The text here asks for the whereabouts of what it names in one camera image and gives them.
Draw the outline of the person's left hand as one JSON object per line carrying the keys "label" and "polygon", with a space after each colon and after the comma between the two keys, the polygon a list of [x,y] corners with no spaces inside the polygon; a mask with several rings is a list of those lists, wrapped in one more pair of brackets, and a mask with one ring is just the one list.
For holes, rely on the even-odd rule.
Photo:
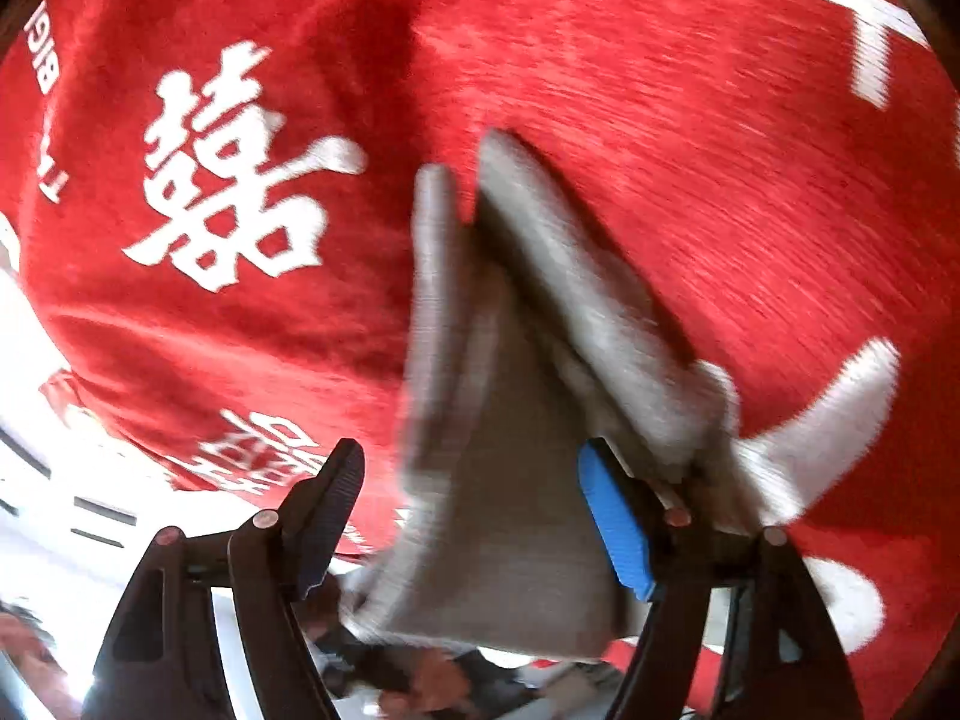
{"label": "person's left hand", "polygon": [[416,652],[406,691],[382,691],[382,718],[413,718],[415,715],[457,709],[470,695],[466,673],[442,650]]}

